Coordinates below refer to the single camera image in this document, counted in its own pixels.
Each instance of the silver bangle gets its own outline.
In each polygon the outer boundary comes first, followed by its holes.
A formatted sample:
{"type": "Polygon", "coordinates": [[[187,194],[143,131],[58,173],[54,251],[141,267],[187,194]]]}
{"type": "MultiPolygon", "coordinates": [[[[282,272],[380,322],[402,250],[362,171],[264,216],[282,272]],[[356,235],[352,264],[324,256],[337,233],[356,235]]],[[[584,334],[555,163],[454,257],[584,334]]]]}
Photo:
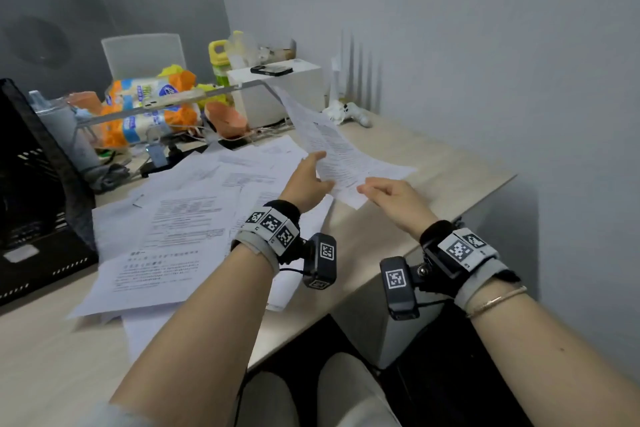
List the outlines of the silver bangle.
{"type": "Polygon", "coordinates": [[[482,314],[483,312],[486,312],[489,309],[496,307],[499,303],[504,302],[507,299],[511,299],[512,297],[519,296],[520,294],[524,294],[525,292],[527,292],[527,287],[519,286],[516,290],[511,291],[508,294],[504,294],[503,296],[496,297],[495,299],[491,299],[489,302],[484,303],[481,306],[478,306],[477,308],[469,312],[467,314],[467,319],[473,319],[479,316],[480,314],[482,314]]]}

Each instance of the person's leg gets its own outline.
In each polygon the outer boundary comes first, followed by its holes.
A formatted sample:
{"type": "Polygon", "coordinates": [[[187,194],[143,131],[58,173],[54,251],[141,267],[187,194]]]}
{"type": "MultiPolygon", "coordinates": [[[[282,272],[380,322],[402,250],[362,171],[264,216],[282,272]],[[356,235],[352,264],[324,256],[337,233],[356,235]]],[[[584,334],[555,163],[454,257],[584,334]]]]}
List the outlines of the person's leg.
{"type": "Polygon", "coordinates": [[[399,427],[385,393],[357,358],[337,353],[318,380],[317,427],[399,427]]]}
{"type": "Polygon", "coordinates": [[[244,387],[237,427],[298,427],[298,413],[284,380],[261,372],[244,387]]]}

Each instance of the person's right arm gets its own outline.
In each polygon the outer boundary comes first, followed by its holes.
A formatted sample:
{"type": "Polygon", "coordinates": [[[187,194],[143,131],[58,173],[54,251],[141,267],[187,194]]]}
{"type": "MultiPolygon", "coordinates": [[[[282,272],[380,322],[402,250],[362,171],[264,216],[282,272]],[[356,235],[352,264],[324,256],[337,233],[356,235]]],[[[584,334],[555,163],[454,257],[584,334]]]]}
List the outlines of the person's right arm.
{"type": "MultiPolygon", "coordinates": [[[[438,219],[405,181],[369,178],[358,190],[416,240],[438,219]]],[[[465,309],[516,288],[491,279],[465,309]]],[[[528,295],[499,303],[472,324],[536,427],[640,425],[638,386],[528,295]]]]}

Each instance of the light blue sleeve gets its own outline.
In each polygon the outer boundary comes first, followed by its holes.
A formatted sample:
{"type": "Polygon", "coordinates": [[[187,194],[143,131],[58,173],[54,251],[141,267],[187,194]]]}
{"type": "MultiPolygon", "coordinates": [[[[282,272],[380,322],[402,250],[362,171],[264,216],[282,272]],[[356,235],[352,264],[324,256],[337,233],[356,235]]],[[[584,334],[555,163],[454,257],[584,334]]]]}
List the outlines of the light blue sleeve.
{"type": "Polygon", "coordinates": [[[102,403],[78,427],[154,427],[154,423],[117,405],[102,403]]]}

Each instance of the table surface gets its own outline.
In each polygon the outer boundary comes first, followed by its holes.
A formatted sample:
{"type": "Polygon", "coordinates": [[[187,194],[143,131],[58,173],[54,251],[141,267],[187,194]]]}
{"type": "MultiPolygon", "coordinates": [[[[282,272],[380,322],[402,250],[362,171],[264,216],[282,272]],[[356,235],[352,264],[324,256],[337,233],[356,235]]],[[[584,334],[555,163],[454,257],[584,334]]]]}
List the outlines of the table surface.
{"type": "MultiPolygon", "coordinates": [[[[514,177],[473,153],[370,116],[373,128],[356,123],[340,128],[369,155],[416,167],[407,180],[441,218],[457,218],[514,177]]],[[[300,143],[295,131],[291,136],[300,143]]],[[[99,204],[123,198],[133,185],[100,197],[99,204]]],[[[283,312],[266,311],[249,367],[372,280],[381,259],[406,255],[417,246],[372,203],[354,210],[336,202],[323,231],[338,242],[336,283],[325,291],[300,286],[283,312]]],[[[119,321],[100,325],[96,318],[65,319],[89,291],[96,270],[93,266],[0,308],[1,425],[75,425],[96,402],[108,400],[126,374],[126,338],[119,321]]]]}

